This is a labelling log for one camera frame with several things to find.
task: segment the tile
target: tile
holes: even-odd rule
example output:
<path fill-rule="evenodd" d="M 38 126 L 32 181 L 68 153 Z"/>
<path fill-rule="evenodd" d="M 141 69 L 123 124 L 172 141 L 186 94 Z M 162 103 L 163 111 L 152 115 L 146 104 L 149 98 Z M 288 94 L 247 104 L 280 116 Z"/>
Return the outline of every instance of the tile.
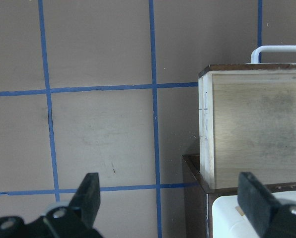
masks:
<path fill-rule="evenodd" d="M 248 63 L 257 1 L 154 1 L 158 83 L 196 82 L 209 64 Z"/>
<path fill-rule="evenodd" d="M 182 155 L 199 153 L 198 88 L 158 89 L 161 183 L 181 183 Z"/>
<path fill-rule="evenodd" d="M 44 1 L 50 83 L 151 83 L 147 0 Z"/>
<path fill-rule="evenodd" d="M 101 193 L 95 227 L 104 237 L 157 238 L 154 189 Z"/>
<path fill-rule="evenodd" d="M 296 1 L 263 1 L 263 45 L 296 45 Z M 263 53 L 262 62 L 296 62 L 296 53 Z"/>
<path fill-rule="evenodd" d="M 162 238 L 185 238 L 186 221 L 183 188 L 161 190 Z"/>
<path fill-rule="evenodd" d="M 43 88 L 38 1 L 0 1 L 0 91 Z"/>
<path fill-rule="evenodd" d="M 48 207 L 55 202 L 54 194 L 42 195 L 0 195 L 0 217 L 20 216 L 25 223 L 36 220 Z"/>
<path fill-rule="evenodd" d="M 54 189 L 45 95 L 0 97 L 0 191 Z"/>
<path fill-rule="evenodd" d="M 99 172 L 101 187 L 155 184 L 152 92 L 53 94 L 60 188 Z"/>

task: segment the handle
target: handle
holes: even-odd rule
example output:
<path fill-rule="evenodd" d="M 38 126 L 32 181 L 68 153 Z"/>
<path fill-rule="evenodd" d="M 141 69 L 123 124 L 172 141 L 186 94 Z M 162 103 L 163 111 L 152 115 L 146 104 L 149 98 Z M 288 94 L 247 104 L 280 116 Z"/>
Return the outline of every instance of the handle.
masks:
<path fill-rule="evenodd" d="M 261 46 L 255 49 L 251 55 L 251 63 L 259 63 L 261 52 L 296 52 L 296 46 Z"/>

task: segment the blue grid line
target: blue grid line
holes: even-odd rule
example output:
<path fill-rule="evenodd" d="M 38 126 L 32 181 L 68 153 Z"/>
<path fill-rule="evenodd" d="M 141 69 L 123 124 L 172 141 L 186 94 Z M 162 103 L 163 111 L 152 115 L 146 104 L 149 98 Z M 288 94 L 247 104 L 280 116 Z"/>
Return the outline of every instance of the blue grid line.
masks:
<path fill-rule="evenodd" d="M 164 188 L 185 188 L 190 186 L 198 186 L 198 182 L 193 183 L 166 183 L 160 184 L 160 189 Z M 127 191 L 127 190 L 143 190 L 143 189 L 156 189 L 156 184 L 148 184 L 148 185 L 132 185 L 132 186 L 115 186 L 115 187 L 101 187 L 101 192 L 108 191 Z M 64 193 L 75 193 L 77 189 L 69 188 L 69 189 L 59 189 L 55 191 L 54 189 L 49 190 L 24 190 L 24 191 L 4 191 L 0 192 L 0 195 L 8 195 L 8 196 L 19 196 L 19 195 L 41 195 L 41 194 L 55 194 L 56 192 L 60 194 Z"/>
<path fill-rule="evenodd" d="M 257 47 L 260 47 L 262 46 L 263 0 L 258 0 L 257 9 Z M 261 62 L 261 54 L 259 54 L 258 62 Z"/>
<path fill-rule="evenodd" d="M 157 70 L 156 70 L 156 47 L 154 32 L 153 0 L 149 0 L 149 23 L 150 23 L 150 48 L 151 48 L 151 77 L 152 77 L 152 108 L 153 108 L 153 136 L 154 136 L 154 160 L 156 173 L 156 205 L 157 205 L 157 232 L 158 238 L 162 238 L 161 219 L 161 187 L 160 187 L 160 160 L 159 160 L 159 133 L 158 133 L 158 100 L 157 100 Z"/>
<path fill-rule="evenodd" d="M 90 87 L 67 87 L 50 88 L 51 93 L 69 93 L 69 92 L 89 92 L 89 91 L 114 91 L 114 90 L 133 90 L 133 89 L 153 89 L 153 88 L 185 88 L 197 87 L 198 82 L 188 83 L 158 83 L 158 84 L 138 84 L 138 85 L 116 85 L 116 86 L 90 86 Z M 25 90 L 25 91 L 3 91 L 0 96 L 23 96 L 46 94 L 47 90 Z"/>
<path fill-rule="evenodd" d="M 38 95 L 38 94 L 45 94 L 45 89 L 39 90 L 25 90 L 25 91 L 4 91 L 0 92 L 0 96 L 9 97 L 9 96 L 23 96 L 23 95 Z"/>
<path fill-rule="evenodd" d="M 53 132 L 53 121 L 52 121 L 52 99 L 51 99 L 51 90 L 50 90 L 50 78 L 49 78 L 47 45 L 46 45 L 46 38 L 45 38 L 42 0 L 38 1 L 38 5 L 39 5 L 39 20 L 40 20 L 40 31 L 41 31 L 41 49 L 42 49 L 42 60 L 43 60 L 43 72 L 44 72 L 45 88 L 46 88 L 46 95 L 47 95 L 47 104 L 48 104 L 48 121 L 49 121 L 49 133 L 50 133 L 53 182 L 54 182 L 54 190 L 55 190 L 55 200 L 59 201 L 60 200 L 59 181 L 58 181 L 58 170 L 57 170 L 57 162 L 56 162 L 55 143 L 54 143 L 54 132 Z"/>

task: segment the white handle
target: white handle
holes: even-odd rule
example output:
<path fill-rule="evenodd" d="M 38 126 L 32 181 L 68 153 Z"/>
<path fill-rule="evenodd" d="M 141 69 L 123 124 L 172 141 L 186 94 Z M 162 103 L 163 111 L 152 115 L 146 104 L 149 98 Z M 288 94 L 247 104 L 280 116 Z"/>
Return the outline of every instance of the white handle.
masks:
<path fill-rule="evenodd" d="M 258 57 L 261 52 L 296 52 L 296 46 L 261 46 L 255 49 L 251 55 L 251 63 L 259 63 Z"/>

